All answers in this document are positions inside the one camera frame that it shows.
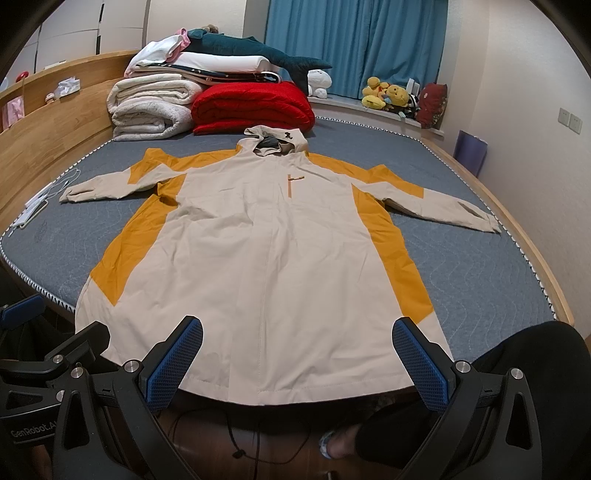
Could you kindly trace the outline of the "person's black trouser leg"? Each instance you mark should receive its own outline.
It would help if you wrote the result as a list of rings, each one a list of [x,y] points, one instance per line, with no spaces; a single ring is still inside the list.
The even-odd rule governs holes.
[[[535,406],[545,479],[590,477],[590,352],[570,325],[528,327],[473,362],[477,371],[521,369]],[[438,420],[417,392],[399,396],[360,426],[355,453],[401,470]]]

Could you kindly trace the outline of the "white plush toy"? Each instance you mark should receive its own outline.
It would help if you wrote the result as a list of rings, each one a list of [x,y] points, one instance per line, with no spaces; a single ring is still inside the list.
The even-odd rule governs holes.
[[[321,69],[308,71],[308,96],[327,99],[328,89],[332,86],[332,77]]]

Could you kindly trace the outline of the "dark red cushion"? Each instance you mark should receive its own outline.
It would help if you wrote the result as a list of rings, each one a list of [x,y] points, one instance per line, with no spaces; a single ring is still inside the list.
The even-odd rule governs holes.
[[[448,85],[429,83],[420,92],[416,121],[423,129],[437,128],[448,101]]]

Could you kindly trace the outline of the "teal shark plush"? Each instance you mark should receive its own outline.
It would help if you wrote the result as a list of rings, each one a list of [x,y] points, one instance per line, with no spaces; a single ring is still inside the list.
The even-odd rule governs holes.
[[[267,46],[254,37],[236,38],[205,29],[187,32],[189,46],[186,51],[219,56],[263,56],[271,64],[287,70],[290,79],[304,94],[308,94],[308,72],[331,69],[332,65],[314,57],[290,56],[283,51]]]

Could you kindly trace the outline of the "white folded bedding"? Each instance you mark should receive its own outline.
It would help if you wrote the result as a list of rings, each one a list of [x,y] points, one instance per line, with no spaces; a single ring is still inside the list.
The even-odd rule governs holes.
[[[223,56],[187,50],[184,30],[149,42],[130,60],[124,77],[175,73],[204,85],[230,82],[280,83],[280,69],[260,55]]]

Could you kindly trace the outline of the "white wall switches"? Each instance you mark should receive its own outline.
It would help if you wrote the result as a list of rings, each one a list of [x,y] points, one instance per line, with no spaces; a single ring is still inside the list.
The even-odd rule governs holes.
[[[580,134],[582,130],[583,122],[582,120],[577,117],[576,115],[570,113],[569,111],[560,108],[559,115],[558,115],[558,122],[565,127],[568,127],[570,130],[575,132],[576,134]]]

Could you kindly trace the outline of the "yellow plush toys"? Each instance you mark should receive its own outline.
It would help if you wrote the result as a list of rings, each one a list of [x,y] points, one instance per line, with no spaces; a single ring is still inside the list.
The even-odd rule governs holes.
[[[411,106],[410,94],[404,87],[375,76],[367,80],[362,96],[363,106],[374,110],[403,111]]]

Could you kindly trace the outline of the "cream folded quilt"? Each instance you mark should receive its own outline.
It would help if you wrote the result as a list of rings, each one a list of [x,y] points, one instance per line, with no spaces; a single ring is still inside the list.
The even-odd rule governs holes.
[[[106,99],[114,141],[160,140],[190,130],[190,107],[204,91],[180,74],[152,74],[115,83]]]

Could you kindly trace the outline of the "white wardrobe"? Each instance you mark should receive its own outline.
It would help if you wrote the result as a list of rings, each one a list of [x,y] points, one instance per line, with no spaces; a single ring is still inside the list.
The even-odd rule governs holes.
[[[138,50],[177,30],[212,24],[240,37],[245,1],[70,0],[63,2],[29,37],[7,72],[9,82],[62,61],[122,50]]]

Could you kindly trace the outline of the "tissue pack on headboard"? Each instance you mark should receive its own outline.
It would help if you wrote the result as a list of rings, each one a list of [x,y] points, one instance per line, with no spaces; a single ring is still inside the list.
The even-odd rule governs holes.
[[[56,99],[74,94],[79,92],[81,89],[81,82],[76,77],[69,77],[67,79],[58,82],[56,89],[54,90],[54,96]]]

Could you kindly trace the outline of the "person's foot in sandal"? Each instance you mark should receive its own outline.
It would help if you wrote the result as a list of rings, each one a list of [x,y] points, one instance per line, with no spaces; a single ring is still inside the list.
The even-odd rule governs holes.
[[[356,434],[360,425],[353,425],[341,430],[329,431],[318,441],[322,457],[328,460],[341,460],[356,454]]]

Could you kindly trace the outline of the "beige and orange hooded jacket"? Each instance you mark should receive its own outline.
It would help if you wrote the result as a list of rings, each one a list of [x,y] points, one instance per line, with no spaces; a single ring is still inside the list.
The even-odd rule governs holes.
[[[64,203],[146,199],[91,270],[75,325],[99,321],[105,357],[142,358],[187,316],[204,343],[181,386],[260,406],[380,394],[411,380],[392,328],[412,319],[446,344],[391,210],[496,233],[463,199],[315,154],[298,130],[256,126],[231,150],[146,150],[67,188]]]

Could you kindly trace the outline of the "red folded blanket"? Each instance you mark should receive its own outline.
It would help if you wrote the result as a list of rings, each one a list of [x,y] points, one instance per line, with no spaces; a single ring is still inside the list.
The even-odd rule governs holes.
[[[315,125],[307,95],[290,81],[214,85],[194,99],[190,112],[194,135],[242,133],[258,125],[305,133]]]

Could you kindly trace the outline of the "blue curtain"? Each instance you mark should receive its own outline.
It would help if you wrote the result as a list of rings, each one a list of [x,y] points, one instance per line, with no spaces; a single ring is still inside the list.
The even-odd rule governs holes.
[[[335,95],[359,98],[372,76],[427,85],[439,73],[448,7],[432,0],[273,1],[266,44],[331,64]]]

